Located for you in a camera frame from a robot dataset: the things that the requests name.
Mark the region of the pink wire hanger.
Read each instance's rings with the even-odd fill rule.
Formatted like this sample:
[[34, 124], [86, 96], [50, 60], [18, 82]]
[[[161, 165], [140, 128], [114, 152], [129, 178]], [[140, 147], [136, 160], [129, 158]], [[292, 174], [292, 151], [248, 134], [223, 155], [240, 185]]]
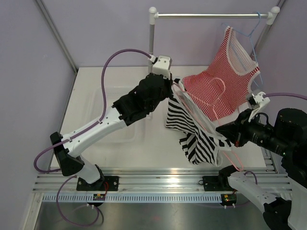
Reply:
[[[223, 81], [222, 79], [220, 79], [220, 78], [213, 78], [213, 79], [211, 79], [211, 80], [209, 81], [208, 84], [211, 84], [213, 81], [220, 81], [220, 82], [221, 82], [221, 85], [222, 85], [222, 87], [223, 87], [223, 90], [222, 90], [221, 94], [220, 94], [219, 96], [217, 96], [217, 98], [216, 98], [216, 99], [214, 100], [214, 102], [211, 103], [211, 104], [206, 103], [205, 101], [203, 101], [202, 99], [198, 98], [198, 97], [195, 96], [194, 94], [189, 93], [188, 91], [186, 91], [186, 90], [184, 89], [183, 83], [182, 83], [182, 84], [174, 84], [174, 83], [173, 83], [173, 84], [172, 84], [172, 89], [174, 88], [173, 85], [175, 85], [176, 87], [178, 87], [178, 88], [180, 89], [180, 91], [181, 91], [183, 94], [187, 94], [192, 102], [194, 102], [194, 100], [195, 100], [195, 101], [199, 102], [199, 103], [202, 104], [202, 105], [206, 105], [207, 107], [211, 107], [211, 108], [212, 108], [212, 111], [213, 111], [213, 113], [214, 113], [214, 115], [215, 115], [216, 121], [217, 121], [218, 124], [220, 125], [221, 123], [220, 123], [220, 121], [219, 121], [219, 119], [218, 119], [218, 116], [217, 116], [217, 113], [216, 113], [216, 111], [215, 111], [215, 104], [216, 104], [217, 101], [220, 99], [220, 97], [225, 93], [226, 87], [225, 87], [224, 81]], [[236, 154], [235, 152], [233, 152], [233, 150], [232, 150], [231, 148], [226, 149], [226, 150], [223, 150], [223, 149], [221, 149], [221, 148], [219, 147], [219, 145], [218, 145], [218, 148], [219, 148], [219, 149], [218, 149], [217, 154], [219, 154], [219, 152], [222, 152], [222, 153], [224, 154], [224, 156], [230, 161], [230, 163], [234, 166], [234, 168], [235, 168], [236, 170], [238, 170], [238, 171], [240, 171], [240, 172], [244, 170], [244, 166], [243, 166], [243, 164], [242, 164], [240, 158], [237, 156], [237, 154]], [[240, 166], [241, 166], [240, 168], [237, 167], [237, 166], [235, 165], [235, 163], [229, 158], [228, 154], [226, 153], [227, 151], [231, 152], [231, 153], [236, 157], [237, 161], [239, 162], [239, 164], [240, 164]]]

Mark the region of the black white striped tank top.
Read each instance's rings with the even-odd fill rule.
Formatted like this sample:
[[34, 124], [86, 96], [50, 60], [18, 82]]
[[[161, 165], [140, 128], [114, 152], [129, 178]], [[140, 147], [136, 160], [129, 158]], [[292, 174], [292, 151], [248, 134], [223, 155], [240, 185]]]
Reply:
[[223, 163], [222, 152], [232, 147], [229, 140], [215, 131], [216, 125], [203, 111], [173, 85], [172, 97], [168, 99], [165, 127], [184, 133], [180, 146], [192, 164], [209, 163], [219, 167]]

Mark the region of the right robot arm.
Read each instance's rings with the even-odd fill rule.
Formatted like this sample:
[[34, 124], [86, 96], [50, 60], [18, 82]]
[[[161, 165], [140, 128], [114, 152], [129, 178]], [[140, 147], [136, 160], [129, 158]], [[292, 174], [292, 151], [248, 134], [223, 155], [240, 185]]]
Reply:
[[282, 167], [290, 178], [292, 199], [285, 200], [267, 193], [243, 172], [229, 166], [219, 171], [218, 185], [242, 193], [262, 213], [272, 230], [305, 230], [307, 228], [307, 114], [299, 109], [284, 108], [275, 124], [262, 124], [252, 110], [241, 112], [238, 118], [219, 126], [216, 131], [236, 147], [252, 142], [282, 157]]

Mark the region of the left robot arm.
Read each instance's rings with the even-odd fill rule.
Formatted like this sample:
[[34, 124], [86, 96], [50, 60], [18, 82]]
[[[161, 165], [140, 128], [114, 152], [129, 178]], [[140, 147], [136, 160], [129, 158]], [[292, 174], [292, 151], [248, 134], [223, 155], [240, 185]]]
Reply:
[[150, 73], [128, 94], [104, 108], [104, 114], [67, 134], [55, 132], [50, 139], [63, 176], [77, 176], [92, 190], [103, 187], [105, 177], [98, 165], [82, 157], [91, 145], [107, 135], [130, 126], [152, 113], [160, 102], [172, 96], [172, 75]]

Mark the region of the red white striped tank top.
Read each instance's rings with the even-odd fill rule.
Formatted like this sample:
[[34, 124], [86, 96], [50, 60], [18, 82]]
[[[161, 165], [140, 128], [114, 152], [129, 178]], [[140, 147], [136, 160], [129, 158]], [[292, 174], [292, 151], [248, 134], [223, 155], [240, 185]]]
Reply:
[[182, 79], [185, 91], [211, 120], [231, 115], [246, 102], [253, 80], [260, 74], [252, 60], [228, 26], [222, 43], [208, 68]]

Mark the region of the silver white clothes rack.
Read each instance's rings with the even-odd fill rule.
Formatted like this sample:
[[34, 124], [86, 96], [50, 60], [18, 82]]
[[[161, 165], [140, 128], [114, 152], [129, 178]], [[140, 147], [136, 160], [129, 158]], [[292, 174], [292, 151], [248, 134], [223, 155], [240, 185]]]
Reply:
[[[170, 19], [258, 19], [258, 22], [249, 34], [242, 34], [247, 37], [252, 45], [251, 58], [257, 60], [257, 50], [261, 43], [265, 40], [265, 36], [268, 34], [273, 23], [275, 22], [281, 8], [274, 6], [267, 13], [160, 13], [156, 7], [149, 8], [149, 54], [154, 55], [154, 36], [155, 36], [155, 24], [158, 19], [170, 18]], [[266, 20], [265, 27], [263, 28], [256, 43], [252, 41], [252, 35], [260, 24], [261, 20]]]

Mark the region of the right aluminium frame post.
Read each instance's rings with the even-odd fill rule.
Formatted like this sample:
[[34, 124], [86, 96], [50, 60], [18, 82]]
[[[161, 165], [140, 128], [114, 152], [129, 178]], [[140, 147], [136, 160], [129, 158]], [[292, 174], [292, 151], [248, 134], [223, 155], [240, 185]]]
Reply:
[[255, 61], [256, 60], [256, 55], [261, 51], [261, 49], [264, 46], [264, 43], [266, 41], [266, 39], [268, 38], [268, 34], [269, 31], [272, 28], [273, 23], [276, 21], [276, 18], [278, 17], [278, 14], [280, 13], [281, 9], [283, 8], [283, 6], [285, 5], [285, 3], [287, 2], [287, 0], [279, 0], [277, 2], [277, 5], [272, 7], [270, 10], [270, 13], [272, 15], [272, 18], [267, 19], [266, 24], [259, 36], [259, 38], [256, 41], [256, 44], [254, 46], [254, 53], [251, 53], [251, 58]]

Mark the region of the aluminium frame post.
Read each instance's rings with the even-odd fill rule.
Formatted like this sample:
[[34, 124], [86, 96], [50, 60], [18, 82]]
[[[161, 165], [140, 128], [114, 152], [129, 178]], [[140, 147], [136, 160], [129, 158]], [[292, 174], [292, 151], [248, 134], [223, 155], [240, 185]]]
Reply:
[[268, 38], [268, 34], [269, 31], [272, 28], [273, 23], [276, 21], [276, 18], [278, 17], [278, 14], [280, 13], [281, 9], [283, 8], [283, 6], [285, 5], [285, 3], [287, 2], [287, 0], [279, 0], [277, 2], [277, 5], [272, 7], [270, 10], [270, 13], [272, 15], [272, 18], [267, 19], [266, 24], [259, 36], [259, 38], [256, 41], [256, 44], [254, 46], [254, 53], [251, 53], [251, 58], [255, 61], [256, 60], [256, 55], [261, 51], [261, 49], [264, 46], [264, 43], [266, 41], [266, 39]]
[[51, 17], [51, 14], [49, 13], [45, 3], [43, 0], [34, 0], [34, 3], [36, 4], [38, 10], [42, 14], [42, 17], [44, 18], [49, 30], [51, 31], [52, 35], [54, 36], [58, 46], [60, 47], [65, 59], [69, 63], [72, 71], [74, 72], [75, 75], [78, 73], [78, 67], [75, 64], [75, 61], [73, 60], [64, 40], [62, 39], [62, 36], [60, 35], [57, 26], [54, 22], [54, 20]]

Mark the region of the left aluminium frame post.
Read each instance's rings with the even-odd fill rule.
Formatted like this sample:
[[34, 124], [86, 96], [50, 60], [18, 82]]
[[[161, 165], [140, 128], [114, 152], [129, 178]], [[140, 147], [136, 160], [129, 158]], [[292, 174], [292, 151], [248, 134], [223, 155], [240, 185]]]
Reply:
[[73, 60], [64, 40], [62, 39], [62, 36], [60, 35], [57, 26], [54, 22], [54, 20], [51, 17], [51, 14], [49, 13], [45, 3], [43, 0], [34, 0], [34, 3], [36, 4], [38, 10], [42, 14], [42, 17], [44, 18], [49, 30], [51, 31], [52, 35], [54, 36], [58, 46], [60, 47], [65, 59], [69, 63], [72, 71], [74, 72], [75, 75], [78, 73], [78, 67], [75, 64], [75, 61]]

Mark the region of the aluminium mounting rail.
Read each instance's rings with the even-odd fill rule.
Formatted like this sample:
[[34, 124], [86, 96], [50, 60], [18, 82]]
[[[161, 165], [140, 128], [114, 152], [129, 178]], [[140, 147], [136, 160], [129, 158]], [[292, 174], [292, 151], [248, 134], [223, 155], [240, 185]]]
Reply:
[[[119, 193], [200, 193], [199, 184], [205, 175], [217, 175], [218, 171], [200, 169], [148, 169], [125, 170], [120, 168], [103, 168], [104, 175], [119, 177]], [[286, 174], [272, 170], [255, 172], [258, 185], [274, 193], [290, 193], [290, 180]]]

